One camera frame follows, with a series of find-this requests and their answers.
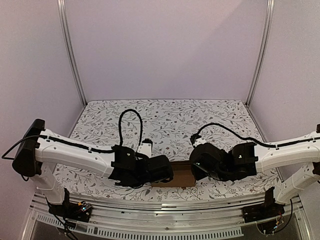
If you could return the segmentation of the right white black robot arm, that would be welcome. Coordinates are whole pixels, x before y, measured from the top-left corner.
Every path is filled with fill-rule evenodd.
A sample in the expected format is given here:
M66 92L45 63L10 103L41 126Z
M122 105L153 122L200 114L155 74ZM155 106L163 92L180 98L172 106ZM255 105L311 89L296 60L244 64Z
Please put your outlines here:
M229 151L217 148L201 136L209 126L223 128L242 143ZM192 173L196 180L212 178L221 182L239 181L270 169L302 164L287 180L279 181L271 189L271 198L259 206L262 218L269 218L308 186L320 179L320 133L278 141L261 142L253 137L243 137L219 123L208 123L190 137L193 150L189 156Z

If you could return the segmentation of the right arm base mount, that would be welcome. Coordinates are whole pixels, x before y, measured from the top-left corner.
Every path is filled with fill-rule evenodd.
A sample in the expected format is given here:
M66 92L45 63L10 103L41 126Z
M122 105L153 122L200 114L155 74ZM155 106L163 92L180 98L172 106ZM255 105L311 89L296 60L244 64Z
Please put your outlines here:
M241 209L241 213L244 222L251 223L282 215L285 213L284 207L284 204L263 202L260 204L245 206Z

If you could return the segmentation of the brown cardboard paper box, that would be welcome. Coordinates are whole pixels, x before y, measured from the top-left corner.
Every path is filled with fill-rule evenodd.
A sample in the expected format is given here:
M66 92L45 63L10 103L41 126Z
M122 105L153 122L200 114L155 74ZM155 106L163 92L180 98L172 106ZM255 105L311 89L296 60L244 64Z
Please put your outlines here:
M187 188L195 187L196 179L192 173L192 167L189 161L172 161L173 180L167 183L152 183L152 187L159 188Z

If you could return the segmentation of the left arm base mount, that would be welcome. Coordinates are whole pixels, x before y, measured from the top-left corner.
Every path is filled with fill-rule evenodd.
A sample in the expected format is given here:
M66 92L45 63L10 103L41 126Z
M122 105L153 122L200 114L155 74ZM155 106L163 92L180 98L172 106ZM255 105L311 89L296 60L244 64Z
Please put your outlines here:
M81 201L78 203L63 201L62 204L52 204L47 201L49 213L64 220L75 220L88 223L90 221L93 206L91 203Z

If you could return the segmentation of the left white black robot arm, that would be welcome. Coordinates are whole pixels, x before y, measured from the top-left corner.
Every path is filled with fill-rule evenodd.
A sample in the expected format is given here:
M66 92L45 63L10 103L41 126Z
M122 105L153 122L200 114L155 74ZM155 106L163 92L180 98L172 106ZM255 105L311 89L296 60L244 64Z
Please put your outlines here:
M63 217L70 217L74 205L48 170L49 163L87 170L124 188L138 189L145 184L172 181L174 172L169 159L165 155L153 156L152 147L152 143L143 143L138 150L121 144L88 144L58 135L45 127L44 120L36 119L23 138L1 158L11 160L16 173L31 179Z

